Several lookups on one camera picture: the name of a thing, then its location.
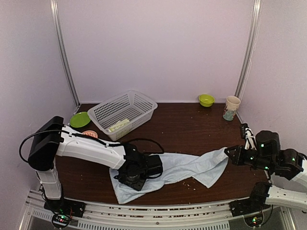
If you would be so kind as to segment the light blue towel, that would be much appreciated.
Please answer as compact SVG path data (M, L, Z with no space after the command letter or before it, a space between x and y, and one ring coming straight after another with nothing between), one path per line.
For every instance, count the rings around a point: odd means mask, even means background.
M118 171L110 169L109 175L117 202L126 204L146 193L158 191L166 184L174 184L190 177L210 188L218 181L228 164L228 156L224 150L225 147L204 153L201 156L164 153L160 155L163 163L162 175L147 180L140 191L120 183L115 179Z

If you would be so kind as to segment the green patterned white towel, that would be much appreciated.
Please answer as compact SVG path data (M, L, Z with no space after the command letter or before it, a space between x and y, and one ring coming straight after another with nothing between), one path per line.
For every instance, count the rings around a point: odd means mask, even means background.
M109 133L114 132L115 130L125 126L126 124L128 124L130 122L129 119L124 119L124 120L120 120L118 122L116 122L114 125L112 125L107 131Z

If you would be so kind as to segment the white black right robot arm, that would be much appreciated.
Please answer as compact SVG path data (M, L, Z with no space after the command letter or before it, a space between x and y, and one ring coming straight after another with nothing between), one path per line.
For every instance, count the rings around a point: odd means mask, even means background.
M268 175L275 174L307 186L307 156L295 149L281 150L268 144L261 144L257 149L245 149L238 145L226 148L224 153L236 166L248 165L254 170L264 170ZM257 182L246 200L246 208L254 212L268 205L306 212L307 193L283 189L268 182Z

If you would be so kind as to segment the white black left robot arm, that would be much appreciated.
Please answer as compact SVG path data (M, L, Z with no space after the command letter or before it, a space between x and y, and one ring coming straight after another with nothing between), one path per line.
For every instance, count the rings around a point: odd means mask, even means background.
M105 142L66 126L61 116L55 116L39 128L33 138L28 164L43 186L46 206L59 213L70 205L64 199L64 189L56 169L56 156L73 157L99 163L117 170L115 178L122 184L140 191L148 176L148 160L129 143Z

